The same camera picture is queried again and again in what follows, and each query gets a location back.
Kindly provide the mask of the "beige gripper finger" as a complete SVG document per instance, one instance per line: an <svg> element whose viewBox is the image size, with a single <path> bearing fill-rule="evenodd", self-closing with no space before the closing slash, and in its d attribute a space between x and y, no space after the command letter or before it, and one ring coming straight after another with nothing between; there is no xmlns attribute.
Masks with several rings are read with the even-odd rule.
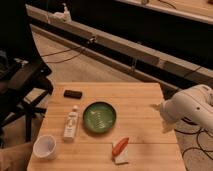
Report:
<svg viewBox="0 0 213 171"><path fill-rule="evenodd" d="M174 129L173 124L169 124L165 121L162 122L162 132L163 133L168 133L168 132L172 131L173 129Z"/></svg>
<svg viewBox="0 0 213 171"><path fill-rule="evenodd" d="M150 104L150 107L153 108L156 111L160 111L160 104Z"/></svg>

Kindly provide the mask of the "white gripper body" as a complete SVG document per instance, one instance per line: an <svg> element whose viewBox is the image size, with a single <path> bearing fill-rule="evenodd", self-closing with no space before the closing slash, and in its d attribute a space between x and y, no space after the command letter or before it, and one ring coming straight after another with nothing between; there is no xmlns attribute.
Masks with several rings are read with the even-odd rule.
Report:
<svg viewBox="0 0 213 171"><path fill-rule="evenodd" d="M176 118L173 115L174 109L170 100L163 101L160 104L159 111L165 122L169 124L174 124L176 122Z"/></svg>

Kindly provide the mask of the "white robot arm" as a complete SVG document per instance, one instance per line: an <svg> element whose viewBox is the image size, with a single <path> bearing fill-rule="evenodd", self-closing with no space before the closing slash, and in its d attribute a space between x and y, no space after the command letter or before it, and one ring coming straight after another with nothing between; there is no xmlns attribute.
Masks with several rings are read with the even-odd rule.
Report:
<svg viewBox="0 0 213 171"><path fill-rule="evenodd" d="M175 128L184 117L213 133L213 89L199 84L175 93L160 104L151 104L162 118L162 132Z"/></svg>

